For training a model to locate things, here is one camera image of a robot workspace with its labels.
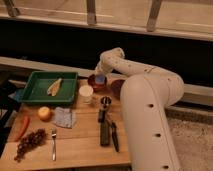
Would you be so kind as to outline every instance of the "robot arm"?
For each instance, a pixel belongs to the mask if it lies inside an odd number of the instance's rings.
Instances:
[[[132,169],[180,171],[164,108],[182,97],[181,77],[160,67],[125,60],[121,48],[101,54],[96,74],[112,69],[129,76],[120,99]]]

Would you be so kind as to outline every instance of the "fork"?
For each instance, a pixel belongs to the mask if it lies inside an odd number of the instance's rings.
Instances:
[[[56,143],[55,143],[55,139],[56,139],[56,129],[52,129],[52,139],[53,139],[53,161],[56,160]]]

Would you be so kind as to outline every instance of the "knife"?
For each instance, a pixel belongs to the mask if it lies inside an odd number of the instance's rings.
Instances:
[[[111,128],[112,128],[112,141],[115,147],[115,150],[119,152],[119,144],[118,144],[118,135],[117,135],[117,126],[115,122],[111,123]]]

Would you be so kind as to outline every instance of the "cup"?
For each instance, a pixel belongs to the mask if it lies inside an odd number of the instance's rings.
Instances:
[[[91,103],[92,95],[93,95],[93,88],[90,85],[82,85],[79,88],[79,94],[83,98],[84,103]]]

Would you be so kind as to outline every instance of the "utensil handle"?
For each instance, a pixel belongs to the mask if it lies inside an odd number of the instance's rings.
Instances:
[[[119,152],[119,144],[118,144],[118,135],[116,131],[112,132],[112,140],[115,147],[115,150]]]
[[[56,160],[56,145],[55,145],[55,139],[53,140],[53,161]]]
[[[110,130],[108,122],[102,122],[100,125],[100,145],[108,146],[110,144]]]

